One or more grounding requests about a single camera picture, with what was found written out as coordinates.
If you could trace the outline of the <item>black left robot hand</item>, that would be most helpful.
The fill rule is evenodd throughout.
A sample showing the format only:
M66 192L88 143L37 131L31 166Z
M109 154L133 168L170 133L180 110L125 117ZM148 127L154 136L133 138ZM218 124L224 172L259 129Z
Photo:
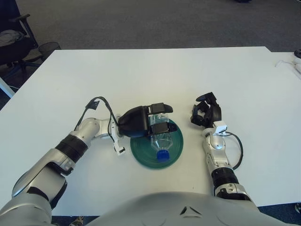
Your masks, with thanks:
M139 138L175 132L177 126L170 122L156 122L153 125L149 122L150 115L172 112L173 108L164 103L132 108L119 118L119 134L130 138Z

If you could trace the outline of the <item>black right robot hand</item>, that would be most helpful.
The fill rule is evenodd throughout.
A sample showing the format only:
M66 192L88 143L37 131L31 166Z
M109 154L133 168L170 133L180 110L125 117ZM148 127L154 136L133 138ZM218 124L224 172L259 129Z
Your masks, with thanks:
M199 104L193 105L192 116L190 117L193 124L212 128L215 121L222 120L222 111L213 92L199 96L196 101Z

